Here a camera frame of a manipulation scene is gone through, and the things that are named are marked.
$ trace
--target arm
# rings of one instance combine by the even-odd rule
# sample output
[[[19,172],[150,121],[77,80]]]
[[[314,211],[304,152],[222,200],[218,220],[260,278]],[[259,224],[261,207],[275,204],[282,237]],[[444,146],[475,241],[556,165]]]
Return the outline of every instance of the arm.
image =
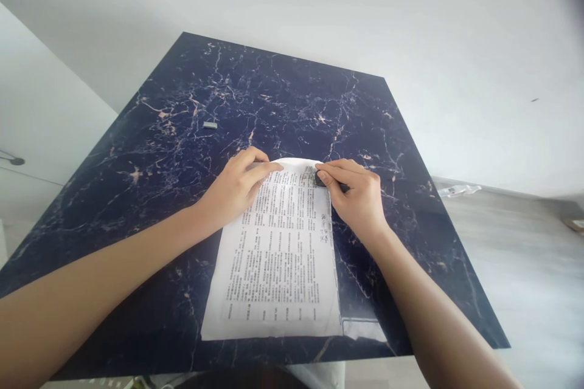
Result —
[[[335,210],[379,266],[432,388],[520,388],[488,343],[389,228],[380,178],[353,160],[317,164]],[[350,187],[343,193],[338,182]]]
[[[247,170],[255,160],[262,161]],[[195,205],[39,278],[0,300],[0,387],[36,388],[138,286],[243,213],[281,170],[256,148],[240,152]]]

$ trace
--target white paper sheet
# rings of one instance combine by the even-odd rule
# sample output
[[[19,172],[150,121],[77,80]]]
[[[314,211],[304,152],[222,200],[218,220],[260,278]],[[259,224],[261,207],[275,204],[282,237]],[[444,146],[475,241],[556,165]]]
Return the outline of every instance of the white paper sheet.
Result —
[[[285,158],[223,228],[203,340],[341,336],[329,191],[317,161]]]

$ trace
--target wrist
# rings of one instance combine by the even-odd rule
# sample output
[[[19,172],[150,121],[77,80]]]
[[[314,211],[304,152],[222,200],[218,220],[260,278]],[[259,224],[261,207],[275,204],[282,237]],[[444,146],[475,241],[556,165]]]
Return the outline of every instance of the wrist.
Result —
[[[380,228],[368,231],[363,236],[358,235],[357,237],[359,237],[359,240],[371,255],[381,247],[403,245],[397,234],[387,223]]]
[[[210,210],[200,201],[185,208],[180,213],[184,213],[185,220],[189,224],[189,233],[193,239],[191,245],[196,245],[219,231],[223,226],[218,222],[217,215],[211,214]]]

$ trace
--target marble tabletop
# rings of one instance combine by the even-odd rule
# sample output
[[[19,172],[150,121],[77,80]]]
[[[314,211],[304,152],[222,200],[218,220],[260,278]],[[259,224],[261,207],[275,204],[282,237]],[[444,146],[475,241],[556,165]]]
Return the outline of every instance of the marble tabletop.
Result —
[[[492,347],[509,346],[384,78],[189,33],[0,271],[0,296],[193,204],[251,145],[270,159],[352,158],[378,173],[386,217],[409,251]],[[341,315],[377,319],[387,342],[201,341],[218,232],[128,297],[55,378],[412,354],[380,271],[336,213],[333,233]]]

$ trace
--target cable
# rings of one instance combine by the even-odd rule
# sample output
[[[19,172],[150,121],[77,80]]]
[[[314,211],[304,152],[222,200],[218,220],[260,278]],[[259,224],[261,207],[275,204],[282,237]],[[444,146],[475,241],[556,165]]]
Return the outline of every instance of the cable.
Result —
[[[12,165],[22,165],[26,162],[22,158],[17,158],[13,154],[9,154],[8,152],[4,152],[3,150],[0,150],[0,153],[3,153],[4,155],[11,156],[12,158],[0,157],[0,159],[5,159],[6,161],[9,161],[10,164],[12,164]]]

